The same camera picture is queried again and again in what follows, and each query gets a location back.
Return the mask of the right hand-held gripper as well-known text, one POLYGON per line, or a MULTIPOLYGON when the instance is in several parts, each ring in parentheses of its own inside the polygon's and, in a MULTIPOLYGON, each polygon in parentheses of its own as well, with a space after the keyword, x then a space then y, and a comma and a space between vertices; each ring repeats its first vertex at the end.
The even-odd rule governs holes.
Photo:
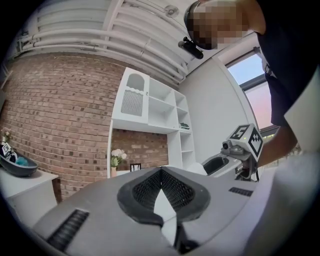
POLYGON ((221 153, 213 155, 203 163, 207 176, 221 177, 231 170, 230 157, 240 160, 236 176, 249 181, 258 170, 264 141, 253 123, 239 125, 230 136, 222 142, 221 153))

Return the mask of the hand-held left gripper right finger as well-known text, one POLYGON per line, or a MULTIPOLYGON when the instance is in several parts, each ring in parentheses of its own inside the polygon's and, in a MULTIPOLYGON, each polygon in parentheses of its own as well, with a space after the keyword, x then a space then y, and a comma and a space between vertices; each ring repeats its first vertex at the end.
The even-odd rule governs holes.
POLYGON ((161 189, 176 213, 179 223, 198 219, 207 209, 211 196, 201 184, 184 176, 178 169, 160 168, 161 189))

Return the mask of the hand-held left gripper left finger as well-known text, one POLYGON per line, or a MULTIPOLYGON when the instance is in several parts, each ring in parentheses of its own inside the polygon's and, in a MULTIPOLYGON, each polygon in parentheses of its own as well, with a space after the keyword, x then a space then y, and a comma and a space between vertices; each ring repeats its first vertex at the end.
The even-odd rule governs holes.
POLYGON ((156 167, 122 185, 117 193, 117 202, 135 222, 163 226, 163 218, 154 212, 161 189, 162 169, 156 167))

